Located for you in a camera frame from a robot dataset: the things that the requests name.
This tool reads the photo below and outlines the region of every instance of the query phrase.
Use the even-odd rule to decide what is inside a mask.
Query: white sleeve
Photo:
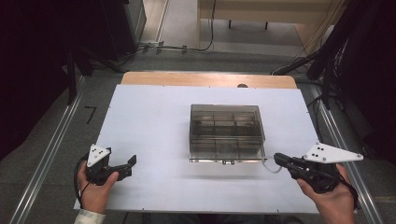
[[[76,217],[75,224],[102,224],[105,217],[106,215],[81,209]]]

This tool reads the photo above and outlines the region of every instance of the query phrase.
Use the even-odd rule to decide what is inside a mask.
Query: white platform
[[[303,156],[318,140],[299,90],[119,85],[97,145],[110,165],[134,154],[132,176],[116,183],[112,210],[183,213],[317,213],[289,172],[260,163],[189,160],[191,104],[258,105],[267,156]],[[276,169],[273,161],[268,166]]]

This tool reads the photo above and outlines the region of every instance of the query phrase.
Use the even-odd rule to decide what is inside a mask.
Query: aluminum rail
[[[70,121],[72,120],[76,112],[79,101],[81,100],[81,93],[84,87],[85,77],[80,77],[78,81],[78,95],[76,96],[76,99],[73,101],[73,103],[69,105],[64,111],[61,121],[56,128],[56,131],[52,136],[51,140],[49,141],[49,145],[47,146],[47,149],[44,152],[40,163],[35,169],[35,173],[33,174],[20,198],[20,202],[18,203],[18,206],[9,222],[10,224],[22,224],[25,222],[27,216],[29,215],[30,209],[35,202],[35,198],[40,191],[41,185],[43,184],[48,170],[50,169],[50,166],[53,162],[53,159],[55,158],[59,145],[62,143],[64,134],[66,133]]]

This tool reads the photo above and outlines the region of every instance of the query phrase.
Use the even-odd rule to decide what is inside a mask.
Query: floor
[[[142,42],[164,41],[166,45],[194,46],[195,32],[191,22],[195,4],[191,0],[145,0],[148,26]],[[168,51],[157,54],[155,50],[136,55],[123,68],[131,71],[220,71],[233,73],[269,74],[278,67],[290,63],[302,51],[299,39],[292,26],[282,23],[269,24],[263,32],[261,24],[235,22],[237,44],[227,44],[231,32],[223,21],[215,24],[215,47],[213,52],[202,54]],[[267,35],[258,38],[253,34]],[[202,46],[208,39],[203,33]],[[292,75],[298,82],[305,101],[315,98],[312,84],[306,83],[305,67]],[[81,77],[78,82],[80,95],[73,105],[67,106],[68,92],[64,92],[47,114],[37,123],[28,139],[5,159],[0,161],[0,223],[72,223],[77,214],[73,209],[73,170],[78,158],[96,142],[106,116],[112,93],[120,83],[122,74],[108,69],[95,70],[92,77]],[[346,143],[353,151],[360,151],[359,139],[351,129],[346,115],[336,104],[332,112]],[[319,114],[318,126],[324,143],[334,143],[323,114]],[[365,160],[358,164],[362,178],[373,196],[383,223],[396,220],[396,167],[384,160]],[[18,204],[25,202],[20,209]],[[304,223],[320,223],[318,215],[296,215]],[[109,211],[105,223],[142,223],[142,213]],[[370,223],[363,211],[357,214],[357,223]]]

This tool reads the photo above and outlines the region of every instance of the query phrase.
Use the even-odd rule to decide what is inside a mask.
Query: human hand
[[[86,169],[87,162],[84,161],[78,171],[79,188],[83,191],[81,192],[82,207],[91,212],[104,214],[108,201],[108,194],[111,187],[117,182],[119,173],[114,172],[111,174],[104,185],[95,186],[94,184],[89,184],[87,176],[85,175]]]
[[[337,169],[345,181],[350,184],[347,169],[340,164],[337,164]],[[297,183],[303,193],[314,201],[326,223],[354,223],[354,198],[347,186],[339,184],[331,192],[317,194],[304,180],[297,179]]]

